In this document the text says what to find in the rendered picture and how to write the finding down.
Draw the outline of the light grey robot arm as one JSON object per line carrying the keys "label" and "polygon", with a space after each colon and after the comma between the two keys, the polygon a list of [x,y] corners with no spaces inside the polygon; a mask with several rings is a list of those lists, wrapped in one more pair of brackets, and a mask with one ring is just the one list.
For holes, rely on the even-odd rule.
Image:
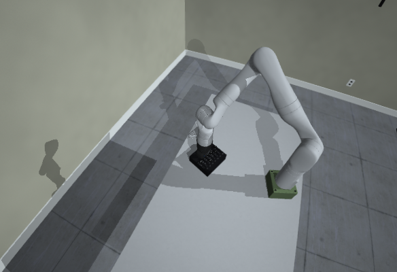
{"label": "light grey robot arm", "polygon": [[213,128],[218,125],[225,111],[260,74],[268,84],[273,104],[281,119],[295,128],[301,140],[275,176],[278,187],[291,190],[299,178],[318,161],[324,146],[287,81],[276,54],[270,48],[258,48],[239,74],[214,97],[215,111],[207,105],[197,109],[198,136],[203,140],[211,139]]}

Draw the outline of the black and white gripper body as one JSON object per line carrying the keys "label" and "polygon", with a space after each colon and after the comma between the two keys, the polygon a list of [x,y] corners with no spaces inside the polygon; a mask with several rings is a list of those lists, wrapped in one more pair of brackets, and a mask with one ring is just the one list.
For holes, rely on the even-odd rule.
{"label": "black and white gripper body", "polygon": [[211,151],[211,145],[213,143],[213,137],[209,140],[203,140],[198,136],[198,127],[196,127],[192,132],[188,134],[190,139],[196,138],[197,142],[197,151],[196,155],[199,158],[204,158]]}

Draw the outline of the black lighting desk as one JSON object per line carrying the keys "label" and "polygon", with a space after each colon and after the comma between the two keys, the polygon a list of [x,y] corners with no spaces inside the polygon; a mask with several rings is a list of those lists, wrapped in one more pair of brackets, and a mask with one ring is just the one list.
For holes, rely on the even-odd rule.
{"label": "black lighting desk", "polygon": [[190,162],[202,171],[207,177],[226,159],[226,154],[212,144],[211,151],[203,159],[196,155],[196,151],[190,155]]}

